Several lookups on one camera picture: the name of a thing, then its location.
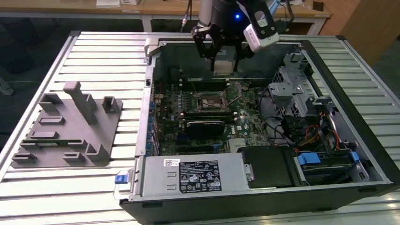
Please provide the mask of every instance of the desk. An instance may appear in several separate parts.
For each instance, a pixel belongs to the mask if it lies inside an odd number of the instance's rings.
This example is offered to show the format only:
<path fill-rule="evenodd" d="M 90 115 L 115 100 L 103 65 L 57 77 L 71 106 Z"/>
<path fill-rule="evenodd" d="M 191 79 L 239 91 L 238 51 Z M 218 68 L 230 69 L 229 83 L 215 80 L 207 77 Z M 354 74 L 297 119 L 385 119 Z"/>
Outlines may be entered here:
<path fill-rule="evenodd" d="M 147 32 L 151 31 L 151 20 L 154 19 L 183 19 L 187 11 L 189 0 L 145 0 L 142 13 L 145 14 L 143 27 Z M 331 13 L 325 10 L 323 12 L 313 10 L 313 0 L 306 0 L 305 6 L 293 6 L 295 14 L 295 23 L 313 23 L 309 35 L 319 35 Z M 201 0 L 194 0 L 194 19 L 198 20 L 201 9 Z M 277 19 L 286 18 L 286 9 L 281 7 L 274 15 Z"/>
<path fill-rule="evenodd" d="M 183 19 L 189 0 L 142 0 L 139 5 L 122 5 L 121 8 L 97 8 L 97 0 L 0 0 L 0 16 L 37 18 L 83 19 L 142 19 L 146 32 L 153 31 L 155 19 Z M 311 10 L 313 0 L 306 6 L 294 6 L 295 23 L 313 23 L 310 35 L 318 35 L 331 17 L 326 10 Z M 201 0 L 194 0 L 194 19 L 198 19 Z M 285 8 L 279 8 L 277 18 L 286 17 Z"/>

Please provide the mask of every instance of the slotted aluminum table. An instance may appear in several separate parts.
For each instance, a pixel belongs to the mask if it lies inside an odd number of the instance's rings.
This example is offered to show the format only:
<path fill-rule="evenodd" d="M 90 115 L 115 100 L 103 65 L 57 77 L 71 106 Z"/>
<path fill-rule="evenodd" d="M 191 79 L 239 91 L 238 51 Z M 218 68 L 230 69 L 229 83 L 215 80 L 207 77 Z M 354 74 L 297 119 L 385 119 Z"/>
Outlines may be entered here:
<path fill-rule="evenodd" d="M 189 38 L 182 33 L 82 32 L 70 36 L 29 109 L 0 154 L 0 224 L 135 224 L 121 208 L 114 191 L 115 175 L 135 165 L 135 143 L 141 120 L 142 91 L 147 65 L 145 42 L 150 37 Z M 282 36 L 313 42 L 341 85 L 398 166 L 400 166 L 400 101 L 346 40 L 337 37 Z M 113 161 L 106 167 L 14 169 L 17 153 L 41 107 L 43 93 L 57 92 L 66 81 L 81 81 L 94 98 L 123 99 Z M 323 92 L 322 82 L 317 81 Z M 121 194 L 130 186 L 121 186 Z M 283 214 L 191 224 L 395 224 L 400 222 L 400 192 L 363 199 L 339 210 Z"/>

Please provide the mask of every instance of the power supply label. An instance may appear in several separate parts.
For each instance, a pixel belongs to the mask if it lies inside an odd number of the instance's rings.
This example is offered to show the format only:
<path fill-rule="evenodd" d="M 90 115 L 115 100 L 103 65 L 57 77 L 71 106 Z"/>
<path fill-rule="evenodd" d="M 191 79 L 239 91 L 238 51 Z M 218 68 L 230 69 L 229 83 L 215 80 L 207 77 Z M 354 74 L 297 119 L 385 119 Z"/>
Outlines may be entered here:
<path fill-rule="evenodd" d="M 181 192 L 222 191 L 218 161 L 181 163 Z"/>

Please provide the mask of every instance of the gray plastic stand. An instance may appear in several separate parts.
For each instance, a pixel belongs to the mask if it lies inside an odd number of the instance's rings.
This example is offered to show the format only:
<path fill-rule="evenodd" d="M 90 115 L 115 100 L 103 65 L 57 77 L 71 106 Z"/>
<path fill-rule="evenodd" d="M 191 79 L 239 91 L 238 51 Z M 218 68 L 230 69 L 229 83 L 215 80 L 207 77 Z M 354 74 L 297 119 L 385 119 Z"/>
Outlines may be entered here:
<path fill-rule="evenodd" d="M 14 155 L 14 168 L 109 164 L 123 102 L 94 100 L 79 82 L 66 82 L 63 90 L 73 100 L 50 93 L 39 102 L 43 111 Z"/>

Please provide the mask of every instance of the blue plastic tab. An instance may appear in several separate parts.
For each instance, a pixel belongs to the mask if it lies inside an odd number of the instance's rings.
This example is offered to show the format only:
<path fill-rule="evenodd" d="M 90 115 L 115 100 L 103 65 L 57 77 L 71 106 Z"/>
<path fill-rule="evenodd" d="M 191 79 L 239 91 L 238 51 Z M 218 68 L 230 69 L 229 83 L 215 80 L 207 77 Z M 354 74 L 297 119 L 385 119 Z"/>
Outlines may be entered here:
<path fill-rule="evenodd" d="M 355 162 L 361 161 L 361 156 L 358 155 L 358 153 L 355 151 L 351 152 L 351 156 L 353 156 L 353 159 L 355 160 Z"/>
<path fill-rule="evenodd" d="M 115 176 L 115 184 L 127 184 L 127 183 L 129 183 L 129 175 Z"/>
<path fill-rule="evenodd" d="M 298 156 L 298 160 L 299 160 L 301 165 L 306 164 L 306 159 L 305 159 L 305 157 L 302 155 Z"/>
<path fill-rule="evenodd" d="M 318 153 L 315 153 L 315 152 L 303 153 L 302 155 L 298 156 L 298 160 L 299 160 L 301 165 L 321 163 L 321 157 L 319 157 Z"/>
<path fill-rule="evenodd" d="M 155 102 L 150 102 L 150 109 L 155 109 L 155 107 L 157 107 L 157 104 L 155 104 Z"/>

